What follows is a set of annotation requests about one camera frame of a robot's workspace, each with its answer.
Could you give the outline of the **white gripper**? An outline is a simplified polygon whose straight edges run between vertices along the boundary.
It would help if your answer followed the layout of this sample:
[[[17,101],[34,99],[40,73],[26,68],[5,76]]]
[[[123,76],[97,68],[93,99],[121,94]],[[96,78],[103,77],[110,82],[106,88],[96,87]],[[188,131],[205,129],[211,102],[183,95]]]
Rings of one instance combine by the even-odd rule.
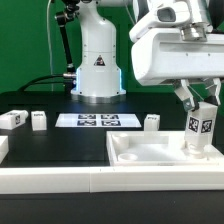
[[[176,28],[154,28],[142,36],[131,49],[136,80],[143,86],[173,83],[174,92],[185,111],[199,109],[187,79],[204,79],[208,96],[205,102],[219,106],[224,77],[224,35],[208,34],[206,42],[183,41]]]

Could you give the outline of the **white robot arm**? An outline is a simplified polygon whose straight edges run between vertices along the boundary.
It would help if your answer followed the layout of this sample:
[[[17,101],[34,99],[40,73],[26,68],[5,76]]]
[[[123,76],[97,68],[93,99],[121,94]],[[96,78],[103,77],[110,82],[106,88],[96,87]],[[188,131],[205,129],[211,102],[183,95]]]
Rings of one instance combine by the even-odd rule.
[[[135,22],[129,31],[132,68],[143,86],[174,83],[187,111],[199,108],[190,80],[212,80],[209,98],[218,102],[224,77],[224,0],[77,0],[82,32],[82,62],[73,93],[91,100],[124,94],[116,65],[116,29],[99,6],[130,5]]]

